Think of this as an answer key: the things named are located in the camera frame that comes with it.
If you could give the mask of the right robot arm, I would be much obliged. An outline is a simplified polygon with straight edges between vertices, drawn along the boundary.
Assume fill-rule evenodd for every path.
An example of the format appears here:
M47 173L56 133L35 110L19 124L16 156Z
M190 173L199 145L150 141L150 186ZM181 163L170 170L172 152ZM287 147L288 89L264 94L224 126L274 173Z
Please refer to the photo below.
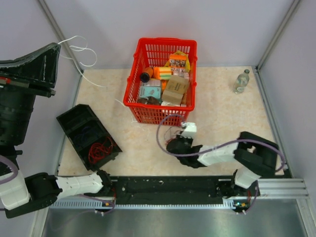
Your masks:
M166 152L186 166L200 168L236 161L230 183L235 195L243 195L261 177L274 175L283 169L285 157L279 146L250 132L241 132L236 140L218 146L193 146L194 131L183 130L166 145Z

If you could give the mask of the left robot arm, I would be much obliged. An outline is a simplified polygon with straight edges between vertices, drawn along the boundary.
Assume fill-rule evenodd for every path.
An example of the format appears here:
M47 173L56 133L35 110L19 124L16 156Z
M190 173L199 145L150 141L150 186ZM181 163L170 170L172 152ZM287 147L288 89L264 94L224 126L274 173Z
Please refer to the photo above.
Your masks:
M45 172L24 177L16 150L27 133L37 96L55 94L61 46L50 43L32 53L0 63L0 199L7 218L51 206L83 194L108 195L112 181L105 171L60 177Z

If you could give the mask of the brown wrapped package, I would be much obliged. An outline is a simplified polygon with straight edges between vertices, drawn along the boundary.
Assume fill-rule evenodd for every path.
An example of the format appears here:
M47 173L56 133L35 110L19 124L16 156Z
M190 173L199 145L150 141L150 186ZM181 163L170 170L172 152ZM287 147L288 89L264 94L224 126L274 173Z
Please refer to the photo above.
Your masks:
M139 98L137 103L140 103L140 104L145 104L145 105L160 105L160 100L155 98L155 97L152 97L152 96L149 96L149 97L145 97L145 98Z

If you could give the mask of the brown cardboard box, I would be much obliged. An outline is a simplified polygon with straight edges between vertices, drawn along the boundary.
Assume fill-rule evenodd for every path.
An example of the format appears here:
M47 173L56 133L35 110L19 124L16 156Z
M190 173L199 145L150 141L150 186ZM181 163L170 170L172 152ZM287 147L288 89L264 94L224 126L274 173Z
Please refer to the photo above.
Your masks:
M187 92L189 79L172 75L162 94L162 100L175 105L180 105L184 94Z

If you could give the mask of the teal tissue box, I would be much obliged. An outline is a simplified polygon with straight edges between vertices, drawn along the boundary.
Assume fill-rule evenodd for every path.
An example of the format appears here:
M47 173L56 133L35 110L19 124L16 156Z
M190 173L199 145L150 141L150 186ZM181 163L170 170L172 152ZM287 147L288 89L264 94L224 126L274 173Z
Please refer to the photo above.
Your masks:
M139 90L139 97L155 97L157 99L161 98L161 81L158 79L151 79L147 83L141 83L140 90Z

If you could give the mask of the black divided tray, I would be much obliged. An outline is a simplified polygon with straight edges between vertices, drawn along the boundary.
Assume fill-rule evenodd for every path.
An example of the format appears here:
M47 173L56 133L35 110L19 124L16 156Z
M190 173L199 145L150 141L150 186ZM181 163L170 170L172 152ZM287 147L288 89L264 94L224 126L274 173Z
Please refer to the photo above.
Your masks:
M89 105L78 104L57 120L87 170L99 170L122 152Z

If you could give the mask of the pink white packet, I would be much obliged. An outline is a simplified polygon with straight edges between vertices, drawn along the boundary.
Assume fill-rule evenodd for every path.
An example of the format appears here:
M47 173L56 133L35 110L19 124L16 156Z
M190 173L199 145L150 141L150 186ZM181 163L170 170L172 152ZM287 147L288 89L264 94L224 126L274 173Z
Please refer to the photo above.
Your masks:
M175 76L179 76L185 79L190 79L189 73L186 71L185 68L171 68L171 72Z

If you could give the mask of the striped sponge pack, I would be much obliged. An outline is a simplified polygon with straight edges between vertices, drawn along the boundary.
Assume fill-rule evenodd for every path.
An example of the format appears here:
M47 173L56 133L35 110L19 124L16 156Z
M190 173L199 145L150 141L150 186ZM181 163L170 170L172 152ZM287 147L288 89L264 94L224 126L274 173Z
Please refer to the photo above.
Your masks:
M153 67L154 78L159 80L169 80L172 76L170 67Z

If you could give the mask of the yellow bag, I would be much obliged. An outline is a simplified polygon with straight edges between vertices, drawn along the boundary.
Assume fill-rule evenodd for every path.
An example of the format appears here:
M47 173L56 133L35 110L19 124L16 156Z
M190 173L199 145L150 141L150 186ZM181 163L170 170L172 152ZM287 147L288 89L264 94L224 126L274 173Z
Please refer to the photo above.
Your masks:
M188 54L185 54L179 50L169 55L169 58L164 66L171 67L172 70L184 70L184 72L187 73L191 70Z

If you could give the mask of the orange black bottle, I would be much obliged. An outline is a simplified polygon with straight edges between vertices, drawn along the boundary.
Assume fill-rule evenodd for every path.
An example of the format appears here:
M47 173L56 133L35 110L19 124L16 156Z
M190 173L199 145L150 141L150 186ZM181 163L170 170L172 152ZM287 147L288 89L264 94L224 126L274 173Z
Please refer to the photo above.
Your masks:
M147 83L153 76L154 70L151 67L146 67L140 74L140 80L143 83Z

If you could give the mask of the orange snack box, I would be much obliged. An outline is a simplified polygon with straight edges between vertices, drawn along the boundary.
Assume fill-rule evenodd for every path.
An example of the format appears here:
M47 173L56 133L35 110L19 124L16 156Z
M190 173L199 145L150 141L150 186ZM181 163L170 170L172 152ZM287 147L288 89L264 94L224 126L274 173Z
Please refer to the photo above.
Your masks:
M187 57L185 55L170 54L169 65L173 68L184 68Z

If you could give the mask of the clear glass bottle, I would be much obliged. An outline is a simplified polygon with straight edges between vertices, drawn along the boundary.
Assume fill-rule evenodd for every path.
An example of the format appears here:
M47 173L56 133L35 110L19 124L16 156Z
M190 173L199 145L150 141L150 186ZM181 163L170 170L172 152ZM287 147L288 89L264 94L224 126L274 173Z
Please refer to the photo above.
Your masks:
M245 88L247 87L250 77L250 71L248 69L244 70L242 74L238 75L235 83L234 83L234 93L240 94L243 93Z

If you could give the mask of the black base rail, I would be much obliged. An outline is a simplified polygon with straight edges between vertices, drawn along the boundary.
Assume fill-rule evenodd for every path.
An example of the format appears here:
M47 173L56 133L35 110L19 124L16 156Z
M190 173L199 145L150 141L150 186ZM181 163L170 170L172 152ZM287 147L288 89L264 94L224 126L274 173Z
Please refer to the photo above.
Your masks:
M112 184L91 197L115 197L121 205L222 204L222 198L254 196L233 187L231 176L113 176Z

